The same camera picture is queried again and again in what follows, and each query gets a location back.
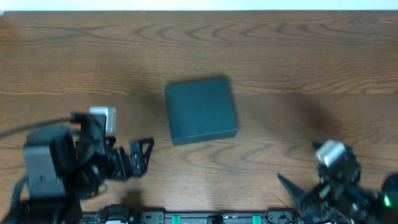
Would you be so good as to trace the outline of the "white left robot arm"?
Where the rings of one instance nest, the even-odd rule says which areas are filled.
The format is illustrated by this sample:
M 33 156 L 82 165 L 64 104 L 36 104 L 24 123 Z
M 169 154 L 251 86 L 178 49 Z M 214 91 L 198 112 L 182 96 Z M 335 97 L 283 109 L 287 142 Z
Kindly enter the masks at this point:
M 108 116 L 72 113 L 18 127 L 32 129 L 23 148 L 27 170 L 14 187 L 4 223 L 80 223 L 81 200 L 100 194 L 104 181 L 142 177 L 154 147 L 152 138 L 130 141 L 130 153 L 108 136 Z

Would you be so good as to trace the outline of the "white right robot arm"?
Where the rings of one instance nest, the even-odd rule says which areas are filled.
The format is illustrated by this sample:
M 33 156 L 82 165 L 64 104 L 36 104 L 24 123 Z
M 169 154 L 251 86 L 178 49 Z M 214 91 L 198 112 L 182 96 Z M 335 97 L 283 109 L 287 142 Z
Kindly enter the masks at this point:
M 338 141 L 313 147 L 320 182 L 311 191 L 277 175 L 295 205 L 295 223 L 397 223 L 397 174 L 381 190 L 364 189 L 352 147 Z

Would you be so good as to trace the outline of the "black gift box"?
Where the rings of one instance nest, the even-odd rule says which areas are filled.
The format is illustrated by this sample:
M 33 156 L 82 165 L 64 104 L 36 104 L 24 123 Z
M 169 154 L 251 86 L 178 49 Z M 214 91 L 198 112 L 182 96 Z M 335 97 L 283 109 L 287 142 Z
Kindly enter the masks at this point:
M 238 132 L 225 77 L 166 85 L 165 102 L 174 146 L 233 138 Z

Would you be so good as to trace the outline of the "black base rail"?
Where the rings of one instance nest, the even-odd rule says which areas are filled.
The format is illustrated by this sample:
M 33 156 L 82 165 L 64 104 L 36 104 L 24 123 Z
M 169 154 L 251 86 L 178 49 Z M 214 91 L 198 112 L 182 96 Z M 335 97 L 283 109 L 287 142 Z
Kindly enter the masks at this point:
M 255 212 L 168 212 L 138 210 L 127 205 L 109 205 L 97 212 L 85 212 L 82 224 L 300 224 L 304 221 L 293 208 L 272 208 Z

